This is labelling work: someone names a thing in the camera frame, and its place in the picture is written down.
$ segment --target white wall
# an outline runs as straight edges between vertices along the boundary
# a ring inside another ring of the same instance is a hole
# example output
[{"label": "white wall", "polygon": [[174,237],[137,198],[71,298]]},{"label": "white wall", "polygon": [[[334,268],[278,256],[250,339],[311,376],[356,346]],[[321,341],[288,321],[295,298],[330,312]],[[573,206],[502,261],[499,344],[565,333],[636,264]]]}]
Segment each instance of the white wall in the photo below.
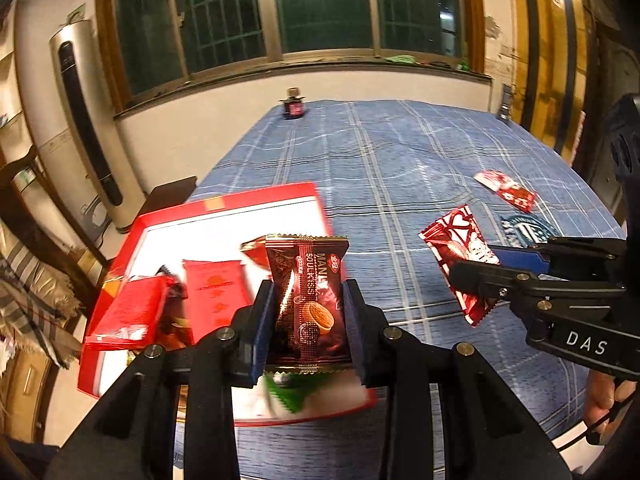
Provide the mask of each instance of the white wall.
[{"label": "white wall", "polygon": [[485,22],[484,73],[512,85],[514,81],[514,47],[516,47],[515,2],[483,0]]},{"label": "white wall", "polygon": [[18,0],[16,50],[31,134],[42,146],[68,129],[56,87],[49,40],[66,23],[67,15],[85,4],[84,16],[95,15],[95,0]]},{"label": "white wall", "polygon": [[300,72],[211,88],[119,121],[143,189],[204,177],[290,87],[300,88],[308,102],[413,99],[485,111],[490,94],[488,82],[390,70]]},{"label": "white wall", "polygon": [[[83,209],[97,193],[71,141],[56,87],[49,40],[65,25],[67,16],[82,4],[85,18],[92,20],[95,0],[18,0],[15,24],[17,73],[22,106],[29,117],[31,135],[47,176],[78,221],[82,221]],[[58,216],[55,213],[41,213],[43,218],[38,220],[44,225],[47,224],[47,218],[49,224],[60,224],[54,222],[54,217]],[[65,241],[68,240],[62,236],[59,228],[50,229]]]}]

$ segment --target green object on windowsill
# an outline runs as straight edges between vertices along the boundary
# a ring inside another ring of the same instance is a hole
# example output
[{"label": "green object on windowsill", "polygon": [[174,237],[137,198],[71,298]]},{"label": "green object on windowsill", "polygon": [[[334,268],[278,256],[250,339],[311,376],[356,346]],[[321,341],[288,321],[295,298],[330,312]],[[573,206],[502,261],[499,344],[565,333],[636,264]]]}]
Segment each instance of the green object on windowsill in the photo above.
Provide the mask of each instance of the green object on windowsill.
[{"label": "green object on windowsill", "polygon": [[399,56],[385,57],[387,61],[393,61],[394,63],[407,63],[409,65],[415,65],[415,57],[409,54],[400,54]]},{"label": "green object on windowsill", "polygon": [[318,390],[331,374],[281,374],[286,385],[276,384],[271,374],[265,374],[270,393],[276,397],[289,413],[302,411],[305,399]]}]

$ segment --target small jar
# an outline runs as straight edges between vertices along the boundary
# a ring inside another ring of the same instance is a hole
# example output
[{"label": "small jar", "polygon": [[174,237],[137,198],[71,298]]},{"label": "small jar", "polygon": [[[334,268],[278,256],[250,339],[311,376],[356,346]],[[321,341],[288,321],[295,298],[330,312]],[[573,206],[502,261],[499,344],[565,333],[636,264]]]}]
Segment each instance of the small jar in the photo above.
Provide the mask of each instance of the small jar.
[{"label": "small jar", "polygon": [[282,101],[284,111],[282,113],[285,119],[299,119],[305,114],[305,105],[300,97],[299,88],[287,89],[287,98]]}]

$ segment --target finger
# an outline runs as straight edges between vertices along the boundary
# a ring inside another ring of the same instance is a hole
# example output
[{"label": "finger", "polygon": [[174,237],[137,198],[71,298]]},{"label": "finger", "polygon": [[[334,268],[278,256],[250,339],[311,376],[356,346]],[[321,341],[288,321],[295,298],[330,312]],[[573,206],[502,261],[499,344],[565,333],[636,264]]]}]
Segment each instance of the finger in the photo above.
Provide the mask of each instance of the finger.
[{"label": "finger", "polygon": [[[603,416],[607,415],[607,413],[609,413],[609,410],[601,408],[593,398],[589,397],[584,403],[582,420],[587,426],[590,426],[591,424],[598,422]],[[606,427],[607,421],[599,425],[595,431],[602,433]]]},{"label": "finger", "polygon": [[622,422],[622,419],[625,418],[625,415],[628,409],[629,409],[629,406],[625,406],[624,408],[622,408],[620,413],[618,413],[616,420],[607,424],[607,429],[602,433],[602,436],[600,437],[601,446],[606,446],[609,443],[609,440],[611,440],[611,437],[618,429],[620,422]]},{"label": "finger", "polygon": [[616,402],[622,402],[627,399],[636,390],[636,383],[632,381],[625,381],[616,390],[613,398]]},{"label": "finger", "polygon": [[616,387],[613,377],[602,372],[592,370],[587,378],[587,398],[593,399],[595,403],[605,410],[610,410],[613,406],[613,395]]}]

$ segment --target windowsill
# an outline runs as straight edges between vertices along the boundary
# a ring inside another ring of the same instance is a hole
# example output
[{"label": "windowsill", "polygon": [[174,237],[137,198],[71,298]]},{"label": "windowsill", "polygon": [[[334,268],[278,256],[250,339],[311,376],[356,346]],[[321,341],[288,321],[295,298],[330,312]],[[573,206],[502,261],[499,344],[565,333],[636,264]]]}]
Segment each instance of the windowsill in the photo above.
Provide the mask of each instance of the windowsill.
[{"label": "windowsill", "polygon": [[404,72],[423,72],[425,74],[438,75],[444,77],[452,77],[464,79],[468,81],[481,82],[491,84],[492,78],[484,74],[475,72],[463,72],[454,68],[446,68],[441,66],[423,65],[423,64],[407,64],[400,62],[387,61],[383,58],[373,57],[343,57],[340,59],[307,59],[304,61],[281,61],[272,62],[261,66],[252,66],[243,71],[234,71],[233,73],[219,75],[203,80],[189,81],[182,86],[171,89],[158,95],[146,99],[143,102],[136,103],[123,112],[114,116],[121,119],[142,110],[146,110],[153,106],[164,102],[184,97],[185,95],[209,89],[223,84],[239,82],[242,80],[259,78],[264,75],[279,75],[290,72],[300,72],[308,70],[344,70],[344,69],[361,69],[361,70],[399,70]]}]

